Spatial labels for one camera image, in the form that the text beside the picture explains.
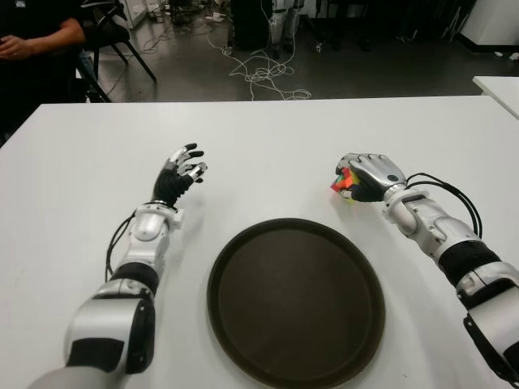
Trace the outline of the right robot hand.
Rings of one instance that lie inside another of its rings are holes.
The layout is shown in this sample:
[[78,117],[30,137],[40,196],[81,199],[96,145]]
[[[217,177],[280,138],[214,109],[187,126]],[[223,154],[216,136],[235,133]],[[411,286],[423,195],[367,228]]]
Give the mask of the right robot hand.
[[385,155],[348,153],[336,167],[332,188],[343,198],[373,203],[384,200],[391,189],[405,189],[403,172]]

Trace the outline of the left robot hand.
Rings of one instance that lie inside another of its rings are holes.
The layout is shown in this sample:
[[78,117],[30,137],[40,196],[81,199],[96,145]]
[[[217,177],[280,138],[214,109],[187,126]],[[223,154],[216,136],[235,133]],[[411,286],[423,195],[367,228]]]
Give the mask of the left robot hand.
[[201,183],[208,166],[204,162],[195,164],[190,160],[200,158],[204,152],[196,143],[189,143],[175,151],[164,163],[155,181],[152,201],[174,207],[194,183]]

